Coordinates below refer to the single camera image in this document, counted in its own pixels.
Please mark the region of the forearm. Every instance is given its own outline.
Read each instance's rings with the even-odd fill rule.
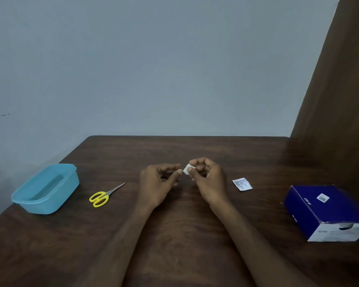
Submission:
[[[88,272],[74,286],[121,286],[134,248],[152,210],[137,203],[130,217],[106,244]]]
[[[229,201],[211,205],[211,209],[229,232],[258,287],[316,287],[283,258]]]

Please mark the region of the left hand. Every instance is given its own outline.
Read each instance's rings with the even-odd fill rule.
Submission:
[[[183,173],[180,164],[150,165],[141,171],[137,203],[152,210],[159,206]]]

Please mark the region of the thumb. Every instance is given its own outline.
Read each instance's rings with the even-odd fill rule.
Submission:
[[[182,169],[178,169],[177,171],[174,171],[172,175],[164,182],[167,186],[172,188],[173,184],[176,183],[177,178],[179,178],[182,174]]]
[[[192,168],[190,171],[189,171],[189,175],[191,178],[194,179],[194,181],[197,183],[199,182],[203,177],[201,176],[201,174],[199,174],[199,172]]]

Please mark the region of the blue box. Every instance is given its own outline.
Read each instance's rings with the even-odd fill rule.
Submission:
[[[12,201],[27,212],[50,214],[57,211],[79,185],[73,164],[52,164],[20,186]]]
[[[284,206],[309,242],[359,239],[359,206],[335,185],[291,186]]]

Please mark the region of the cardboard box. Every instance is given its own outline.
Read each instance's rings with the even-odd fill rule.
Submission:
[[[359,206],[335,185],[291,186],[284,206],[309,242],[359,239]]]

